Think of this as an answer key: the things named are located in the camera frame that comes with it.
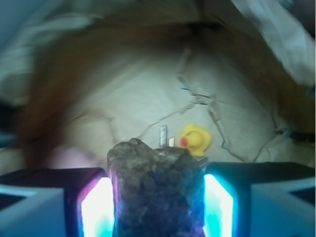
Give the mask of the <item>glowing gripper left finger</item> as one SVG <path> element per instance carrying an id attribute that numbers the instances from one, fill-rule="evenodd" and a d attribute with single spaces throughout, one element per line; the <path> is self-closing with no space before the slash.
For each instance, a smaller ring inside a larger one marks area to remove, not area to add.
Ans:
<path id="1" fill-rule="evenodd" d="M 111 237 L 113 187 L 104 169 L 22 169 L 0 177 L 3 237 Z"/>

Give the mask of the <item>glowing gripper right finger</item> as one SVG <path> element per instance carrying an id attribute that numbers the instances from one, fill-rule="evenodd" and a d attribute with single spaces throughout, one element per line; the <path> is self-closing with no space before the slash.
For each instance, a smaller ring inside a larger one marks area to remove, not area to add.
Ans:
<path id="1" fill-rule="evenodd" d="M 206 237 L 313 237 L 316 171 L 294 162 L 212 162 L 204 175 Z"/>

